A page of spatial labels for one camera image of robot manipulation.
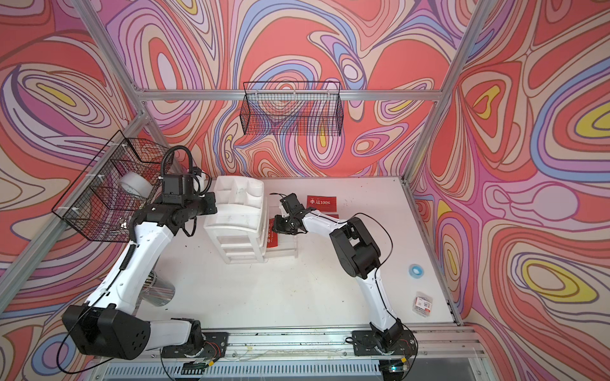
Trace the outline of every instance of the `red sign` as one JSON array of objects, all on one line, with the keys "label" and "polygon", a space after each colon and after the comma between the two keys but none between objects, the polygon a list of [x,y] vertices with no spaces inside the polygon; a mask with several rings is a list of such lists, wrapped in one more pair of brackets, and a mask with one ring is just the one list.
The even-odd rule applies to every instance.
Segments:
[{"label": "red sign", "polygon": [[269,232],[267,233],[267,247],[278,246],[278,234],[272,231],[274,218],[269,219]]},{"label": "red sign", "polygon": [[336,212],[337,198],[324,196],[307,196],[306,207],[314,207],[321,212]]}]

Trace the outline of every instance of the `psychedelic patterned wall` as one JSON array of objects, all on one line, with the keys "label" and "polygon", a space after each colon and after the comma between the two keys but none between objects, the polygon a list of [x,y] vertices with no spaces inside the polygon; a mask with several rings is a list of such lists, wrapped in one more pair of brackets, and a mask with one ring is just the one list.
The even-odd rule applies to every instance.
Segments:
[{"label": "psychedelic patterned wall", "polygon": [[[440,88],[468,1],[105,1],[98,12],[135,83],[239,89],[338,80],[346,89]],[[345,136],[243,137],[239,102],[151,102],[172,144],[214,175],[396,176],[430,102],[345,102]]]},{"label": "psychedelic patterned wall", "polygon": [[[213,176],[399,176],[430,101],[365,101],[337,136],[244,136],[239,102],[153,101],[149,110],[171,145],[183,144]],[[179,158],[185,160],[184,154]]]},{"label": "psychedelic patterned wall", "polygon": [[[133,118],[70,1],[0,1],[0,276],[40,230],[65,188]],[[0,380],[58,374],[63,309],[82,302],[120,245],[67,230],[0,315]],[[60,359],[90,361],[72,342]]]},{"label": "psychedelic patterned wall", "polygon": [[503,0],[410,183],[503,380],[610,379],[610,3]]}]

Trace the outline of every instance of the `wire mesh basket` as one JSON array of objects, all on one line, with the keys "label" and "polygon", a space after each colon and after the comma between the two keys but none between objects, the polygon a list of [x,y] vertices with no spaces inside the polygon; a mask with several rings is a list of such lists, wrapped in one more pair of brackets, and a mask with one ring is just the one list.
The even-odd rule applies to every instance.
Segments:
[{"label": "wire mesh basket", "polygon": [[[89,241],[129,242],[127,224],[134,211],[154,199],[166,151],[166,147],[153,141],[125,138],[122,132],[117,132],[64,192],[52,212]],[[108,152],[111,153],[106,159],[104,154]],[[106,161],[99,171],[92,173],[98,160]],[[138,196],[123,190],[119,180],[128,172],[146,179],[152,185],[150,194]],[[77,185],[85,185],[83,182],[84,190],[70,202],[66,196]]]},{"label": "wire mesh basket", "polygon": [[341,135],[340,82],[255,81],[243,87],[244,135]]}]

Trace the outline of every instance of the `white tape roll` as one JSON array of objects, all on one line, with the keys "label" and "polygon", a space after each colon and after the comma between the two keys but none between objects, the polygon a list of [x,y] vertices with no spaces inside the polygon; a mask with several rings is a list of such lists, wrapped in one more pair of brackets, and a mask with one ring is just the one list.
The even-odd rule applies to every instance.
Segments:
[{"label": "white tape roll", "polygon": [[144,198],[147,198],[153,190],[153,186],[135,172],[127,172],[118,182],[125,192]]}]

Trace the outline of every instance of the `metal grille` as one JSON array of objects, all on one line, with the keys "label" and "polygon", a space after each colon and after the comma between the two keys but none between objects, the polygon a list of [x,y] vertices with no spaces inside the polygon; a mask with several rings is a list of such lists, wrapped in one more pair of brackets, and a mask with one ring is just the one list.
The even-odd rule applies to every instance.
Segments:
[{"label": "metal grille", "polygon": [[339,82],[244,82],[244,135],[340,136]]},{"label": "metal grille", "polygon": [[[115,147],[110,148],[113,152],[108,161],[97,173],[83,176],[86,168],[52,211],[90,241],[129,242],[127,224],[134,211],[155,197],[160,185],[160,163],[167,148],[147,139],[123,137],[120,143],[113,144],[111,141],[113,139],[108,145]],[[147,197],[136,196],[122,189],[119,180],[127,172],[139,174],[152,185]],[[89,181],[83,193],[72,205],[58,206],[79,181]]]},{"label": "metal grille", "polygon": [[[314,360],[314,361],[219,361],[211,368],[183,369],[182,363],[163,361],[172,378],[202,379],[225,377],[322,377],[322,376],[380,376],[379,361],[374,360]],[[160,363],[111,363],[104,380],[164,379],[167,376]]]}]

